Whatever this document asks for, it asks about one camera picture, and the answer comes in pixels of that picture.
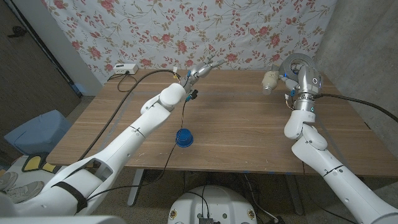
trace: wooden table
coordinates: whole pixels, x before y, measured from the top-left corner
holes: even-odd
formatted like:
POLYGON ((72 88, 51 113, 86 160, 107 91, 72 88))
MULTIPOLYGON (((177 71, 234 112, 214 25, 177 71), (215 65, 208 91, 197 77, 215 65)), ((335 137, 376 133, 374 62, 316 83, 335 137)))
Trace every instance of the wooden table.
MULTIPOLYGON (((139 70, 136 77, 149 70, 139 70)), ((302 174, 302 163, 291 147, 295 141, 284 136, 291 110, 285 105, 287 89, 279 83, 270 96, 261 91, 264 72, 213 70, 199 80, 198 98, 185 107, 183 127, 193 133, 188 148, 176 147, 167 166, 173 170, 212 170, 302 174)), ((78 160, 107 122, 125 93, 118 92, 119 79, 105 84, 65 137, 48 156, 51 164, 69 165, 78 160)), ((161 90, 176 82, 169 73, 147 77, 134 90, 132 100, 116 115, 106 132, 88 154, 98 152, 115 123, 108 144, 140 115, 141 106, 161 90)), ((128 78, 121 88, 134 83, 128 78)), ((325 77, 324 93, 340 94, 325 77)), ((317 121, 321 121, 338 149, 357 175, 398 176, 398 161, 386 149, 347 101, 320 98, 316 101, 317 121)), ((149 136, 127 163, 129 167, 163 169, 181 125, 182 103, 169 120, 149 136)), ((328 140, 328 149, 341 160, 320 123, 318 131, 328 140)), ((315 171, 307 168, 308 173, 315 171)))

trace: table leg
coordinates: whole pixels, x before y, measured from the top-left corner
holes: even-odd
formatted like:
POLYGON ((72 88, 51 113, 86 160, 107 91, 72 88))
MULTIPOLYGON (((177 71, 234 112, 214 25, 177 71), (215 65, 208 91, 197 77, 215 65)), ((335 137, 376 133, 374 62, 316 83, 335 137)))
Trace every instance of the table leg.
POLYGON ((287 186, 289 187, 290 196, 292 197, 294 210, 297 215, 304 214, 303 204, 297 187, 296 178, 294 175, 285 175, 287 186))
MULTIPOLYGON (((144 174, 144 169, 137 169, 136 173, 134 174, 134 178, 132 180, 133 185, 140 185, 142 182, 142 175, 144 174)), ((127 200, 127 205, 132 207, 137 200, 138 192, 140 187, 132 187, 130 189, 130 195, 127 200)))

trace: black strap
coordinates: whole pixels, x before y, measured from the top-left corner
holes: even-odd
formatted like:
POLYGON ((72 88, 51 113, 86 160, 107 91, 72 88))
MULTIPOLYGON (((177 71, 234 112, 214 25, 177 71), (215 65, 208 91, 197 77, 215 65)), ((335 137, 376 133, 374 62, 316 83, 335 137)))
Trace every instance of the black strap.
POLYGON ((76 188, 69 185, 68 183, 61 181, 61 182, 54 184, 52 187, 60 187, 75 197, 75 199, 77 200, 76 213, 80 212, 83 208, 87 207, 87 199, 76 188))

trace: sneaker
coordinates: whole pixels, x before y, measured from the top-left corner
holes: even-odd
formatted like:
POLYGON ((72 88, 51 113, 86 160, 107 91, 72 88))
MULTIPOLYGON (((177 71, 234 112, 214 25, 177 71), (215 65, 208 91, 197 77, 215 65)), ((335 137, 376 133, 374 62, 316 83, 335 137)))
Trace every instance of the sneaker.
POLYGON ((19 203, 31 198, 34 198, 40 193, 44 187, 44 182, 35 181, 22 187, 17 187, 6 191, 8 197, 11 198, 12 202, 19 203))
POLYGON ((6 191, 12 187, 18 178, 16 172, 7 172, 0 177, 0 190, 6 191))

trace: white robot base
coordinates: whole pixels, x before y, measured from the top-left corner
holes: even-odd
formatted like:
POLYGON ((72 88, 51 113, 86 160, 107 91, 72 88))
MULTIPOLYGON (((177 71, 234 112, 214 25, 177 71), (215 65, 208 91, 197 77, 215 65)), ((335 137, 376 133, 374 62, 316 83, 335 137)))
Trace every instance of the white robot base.
POLYGON ((188 223, 256 224, 257 220, 253 206, 242 195, 226 187, 207 185, 190 190, 172 205, 168 224, 188 223))

